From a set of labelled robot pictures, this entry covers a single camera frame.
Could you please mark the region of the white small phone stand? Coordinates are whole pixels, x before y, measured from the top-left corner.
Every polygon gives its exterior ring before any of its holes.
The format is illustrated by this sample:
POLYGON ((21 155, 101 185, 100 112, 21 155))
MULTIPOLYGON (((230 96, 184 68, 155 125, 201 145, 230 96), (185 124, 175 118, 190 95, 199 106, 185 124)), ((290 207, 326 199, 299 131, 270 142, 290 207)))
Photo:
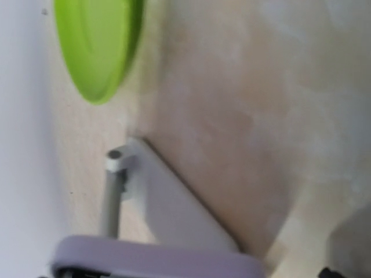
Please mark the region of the white small phone stand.
POLYGON ((100 234, 117 238, 121 203, 132 200, 156 240, 196 250, 238 252, 226 228, 141 138, 106 154, 100 234))

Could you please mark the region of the landscape phone white case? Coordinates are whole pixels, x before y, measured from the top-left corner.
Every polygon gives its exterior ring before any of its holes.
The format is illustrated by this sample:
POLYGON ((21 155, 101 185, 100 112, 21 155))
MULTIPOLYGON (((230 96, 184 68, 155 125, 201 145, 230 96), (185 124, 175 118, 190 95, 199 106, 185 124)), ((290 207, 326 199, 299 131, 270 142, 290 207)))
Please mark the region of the landscape phone white case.
POLYGON ((75 235, 56 247, 54 277, 66 270, 115 277, 264 277, 261 263, 244 254, 187 250, 153 244, 75 235))

